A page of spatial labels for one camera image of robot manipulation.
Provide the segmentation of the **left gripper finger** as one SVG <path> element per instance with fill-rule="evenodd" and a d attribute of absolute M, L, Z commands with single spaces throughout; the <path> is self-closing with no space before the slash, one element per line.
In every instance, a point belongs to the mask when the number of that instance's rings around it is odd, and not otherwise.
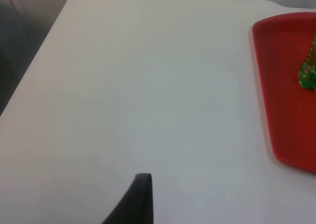
<path fill-rule="evenodd" d="M 153 224 L 153 183 L 150 173 L 136 174 L 104 224 Z"/>

